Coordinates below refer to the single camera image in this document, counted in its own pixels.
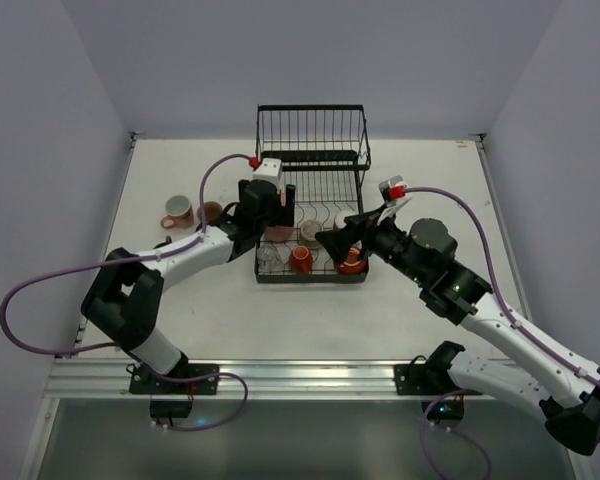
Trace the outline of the tall pink plastic cup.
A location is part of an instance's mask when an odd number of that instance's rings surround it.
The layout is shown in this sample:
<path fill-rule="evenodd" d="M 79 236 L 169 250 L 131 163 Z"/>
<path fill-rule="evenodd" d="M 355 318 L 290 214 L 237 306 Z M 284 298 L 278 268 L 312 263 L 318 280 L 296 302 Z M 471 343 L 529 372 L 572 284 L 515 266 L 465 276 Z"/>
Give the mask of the tall pink plastic cup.
<path fill-rule="evenodd" d="M 288 241 L 293 234 L 293 226 L 281 226 L 279 224 L 279 216 L 281 213 L 281 205 L 273 223 L 269 224 L 264 231 L 263 239 L 265 241 L 282 243 Z"/>

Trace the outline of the white steel cup wood band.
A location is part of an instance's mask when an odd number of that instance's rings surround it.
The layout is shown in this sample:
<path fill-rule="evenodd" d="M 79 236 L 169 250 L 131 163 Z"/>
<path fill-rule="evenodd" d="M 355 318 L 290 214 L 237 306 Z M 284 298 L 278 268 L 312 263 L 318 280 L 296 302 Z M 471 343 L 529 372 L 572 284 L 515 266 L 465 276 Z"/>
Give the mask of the white steel cup wood band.
<path fill-rule="evenodd" d="M 353 210 L 342 210 L 338 212 L 333 220 L 332 228 L 336 231 L 339 231 L 346 227 L 346 219 L 350 216 L 355 215 L 356 212 Z"/>

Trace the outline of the orange teacup white rim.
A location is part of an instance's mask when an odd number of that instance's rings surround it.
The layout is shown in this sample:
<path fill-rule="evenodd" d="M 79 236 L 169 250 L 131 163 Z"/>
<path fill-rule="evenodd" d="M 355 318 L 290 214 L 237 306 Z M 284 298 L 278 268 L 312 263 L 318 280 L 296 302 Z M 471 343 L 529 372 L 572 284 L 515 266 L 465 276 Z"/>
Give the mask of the orange teacup white rim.
<path fill-rule="evenodd" d="M 333 261 L 334 268 L 339 274 L 360 275 L 368 270 L 368 262 L 360 257 L 361 249 L 358 246 L 352 246 L 349 249 L 346 260 L 343 263 Z"/>

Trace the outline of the dark red striped mug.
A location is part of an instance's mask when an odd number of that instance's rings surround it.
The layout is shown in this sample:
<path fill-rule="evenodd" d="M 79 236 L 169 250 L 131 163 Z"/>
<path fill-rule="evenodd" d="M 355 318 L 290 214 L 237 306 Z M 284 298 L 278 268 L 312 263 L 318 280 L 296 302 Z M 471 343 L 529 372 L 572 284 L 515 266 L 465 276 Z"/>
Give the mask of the dark red striped mug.
<path fill-rule="evenodd" d="M 209 226 L 210 223 L 221 216 L 223 206 L 216 201 L 205 202 L 196 210 L 196 218 L 198 220 L 197 230 L 200 230 L 203 225 Z"/>

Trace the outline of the clear glass cup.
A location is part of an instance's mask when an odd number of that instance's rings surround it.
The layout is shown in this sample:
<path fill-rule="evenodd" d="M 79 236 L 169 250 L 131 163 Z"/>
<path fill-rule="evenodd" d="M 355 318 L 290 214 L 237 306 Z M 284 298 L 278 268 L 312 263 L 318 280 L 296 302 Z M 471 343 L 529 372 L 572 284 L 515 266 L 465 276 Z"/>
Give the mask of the clear glass cup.
<path fill-rule="evenodd" d="M 256 258 L 261 274 L 279 272 L 284 267 L 277 248 L 271 244 L 261 245 L 256 251 Z"/>

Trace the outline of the pink mug white interior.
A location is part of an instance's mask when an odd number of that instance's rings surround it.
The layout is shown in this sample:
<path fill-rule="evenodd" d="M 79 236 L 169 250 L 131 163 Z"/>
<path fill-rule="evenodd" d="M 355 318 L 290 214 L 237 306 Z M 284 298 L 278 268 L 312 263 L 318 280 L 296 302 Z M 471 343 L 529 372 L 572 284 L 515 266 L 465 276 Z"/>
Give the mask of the pink mug white interior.
<path fill-rule="evenodd" d="M 187 229 L 195 224 L 191 201 L 185 195 L 175 195 L 165 203 L 166 215 L 161 219 L 163 229 Z"/>

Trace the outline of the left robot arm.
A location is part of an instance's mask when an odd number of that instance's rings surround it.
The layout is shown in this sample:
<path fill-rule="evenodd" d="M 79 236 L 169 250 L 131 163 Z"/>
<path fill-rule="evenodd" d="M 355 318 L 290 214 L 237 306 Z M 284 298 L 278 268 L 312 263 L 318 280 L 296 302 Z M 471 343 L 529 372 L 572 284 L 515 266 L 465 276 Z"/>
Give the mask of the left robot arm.
<path fill-rule="evenodd" d="M 82 302 L 82 315 L 159 378 L 180 377 L 188 358 L 157 327 L 162 295 L 254 249 L 267 228 L 293 225 L 295 194 L 292 184 L 279 191 L 265 180 L 242 180 L 234 210 L 193 235 L 152 252 L 112 251 Z"/>

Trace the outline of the speckled beige ceramic cup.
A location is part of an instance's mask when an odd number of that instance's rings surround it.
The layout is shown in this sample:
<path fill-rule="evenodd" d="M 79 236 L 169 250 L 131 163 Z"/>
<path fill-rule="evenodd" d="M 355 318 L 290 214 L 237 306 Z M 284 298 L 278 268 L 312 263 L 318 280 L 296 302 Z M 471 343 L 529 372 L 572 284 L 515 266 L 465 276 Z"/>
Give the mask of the speckled beige ceramic cup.
<path fill-rule="evenodd" d="M 308 249 L 318 249 L 321 244 L 316 234 L 324 230 L 324 225 L 318 220 L 306 220 L 299 226 L 299 243 Z"/>

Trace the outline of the small orange cup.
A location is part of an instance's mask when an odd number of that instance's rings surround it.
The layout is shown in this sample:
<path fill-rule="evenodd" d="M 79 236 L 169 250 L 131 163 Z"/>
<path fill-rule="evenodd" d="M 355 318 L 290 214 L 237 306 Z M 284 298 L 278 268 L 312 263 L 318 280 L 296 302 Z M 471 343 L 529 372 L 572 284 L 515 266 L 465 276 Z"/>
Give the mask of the small orange cup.
<path fill-rule="evenodd" d="M 297 246 L 289 256 L 289 267 L 296 274 L 310 274 L 313 263 L 311 251 L 305 246 Z"/>

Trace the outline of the right controller box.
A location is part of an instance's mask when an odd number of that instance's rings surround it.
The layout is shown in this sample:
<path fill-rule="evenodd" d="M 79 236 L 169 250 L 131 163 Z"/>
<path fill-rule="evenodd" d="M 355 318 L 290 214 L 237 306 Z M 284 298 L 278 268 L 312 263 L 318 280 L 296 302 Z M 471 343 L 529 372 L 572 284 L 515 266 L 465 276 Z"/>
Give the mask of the right controller box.
<path fill-rule="evenodd" d="M 430 423 L 455 428 L 465 416 L 465 403 L 459 399 L 444 400 L 437 403 L 426 418 Z"/>

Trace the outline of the controller box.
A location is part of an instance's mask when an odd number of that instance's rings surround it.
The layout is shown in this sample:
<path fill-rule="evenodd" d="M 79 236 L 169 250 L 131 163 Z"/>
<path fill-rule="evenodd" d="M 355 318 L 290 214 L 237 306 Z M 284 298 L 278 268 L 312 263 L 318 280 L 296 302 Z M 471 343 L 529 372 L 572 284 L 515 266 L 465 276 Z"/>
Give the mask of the controller box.
<path fill-rule="evenodd" d="M 149 403 L 149 416 L 157 424 L 173 426 L 175 420 L 186 419 L 191 411 L 191 400 L 151 400 Z"/>
<path fill-rule="evenodd" d="M 465 403 L 459 399 L 444 400 L 437 403 L 426 418 L 430 423 L 455 428 L 465 416 Z"/>

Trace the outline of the left controller box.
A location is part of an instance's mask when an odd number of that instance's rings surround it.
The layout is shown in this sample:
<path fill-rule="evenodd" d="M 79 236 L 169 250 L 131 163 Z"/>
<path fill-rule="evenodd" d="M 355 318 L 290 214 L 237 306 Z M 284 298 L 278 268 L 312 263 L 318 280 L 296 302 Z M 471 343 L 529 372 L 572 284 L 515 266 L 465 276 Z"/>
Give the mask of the left controller box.
<path fill-rule="evenodd" d="M 149 403 L 149 416 L 157 424 L 173 426 L 175 420 L 186 419 L 191 411 L 191 400 L 151 400 Z"/>

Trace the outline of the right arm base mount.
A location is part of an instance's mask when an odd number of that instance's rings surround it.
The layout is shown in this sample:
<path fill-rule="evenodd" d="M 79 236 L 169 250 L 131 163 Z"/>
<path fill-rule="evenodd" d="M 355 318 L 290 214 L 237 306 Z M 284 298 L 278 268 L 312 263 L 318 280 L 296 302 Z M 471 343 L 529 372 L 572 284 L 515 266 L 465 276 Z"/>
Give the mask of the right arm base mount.
<path fill-rule="evenodd" d="M 439 362 L 417 355 L 393 366 L 393 383 L 398 396 L 432 396 L 447 391 L 449 379 Z"/>

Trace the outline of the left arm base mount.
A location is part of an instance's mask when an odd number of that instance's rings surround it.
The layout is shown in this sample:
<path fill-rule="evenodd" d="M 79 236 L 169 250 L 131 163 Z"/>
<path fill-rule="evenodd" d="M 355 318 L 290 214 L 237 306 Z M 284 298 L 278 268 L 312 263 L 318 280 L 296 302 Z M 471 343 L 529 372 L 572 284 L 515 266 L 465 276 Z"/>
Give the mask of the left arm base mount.
<path fill-rule="evenodd" d="M 129 392 L 136 395 L 207 395 L 217 393 L 219 365 L 179 361 L 165 379 L 144 364 L 128 364 Z"/>

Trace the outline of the aluminium mounting rail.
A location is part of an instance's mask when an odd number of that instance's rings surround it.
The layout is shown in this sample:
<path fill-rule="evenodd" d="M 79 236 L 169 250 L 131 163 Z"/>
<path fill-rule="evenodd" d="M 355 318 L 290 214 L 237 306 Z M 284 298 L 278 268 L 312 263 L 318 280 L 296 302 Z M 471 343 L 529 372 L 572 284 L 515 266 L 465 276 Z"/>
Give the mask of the aluminium mounting rail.
<path fill-rule="evenodd" d="M 219 370 L 246 381 L 250 400 L 422 400 L 437 391 L 411 386 L 415 374 L 394 368 L 397 360 L 284 361 L 217 360 Z M 47 399 L 185 400 L 185 395 L 141 394 L 131 391 L 131 361 L 127 358 L 72 358 L 52 364 L 43 396 Z"/>

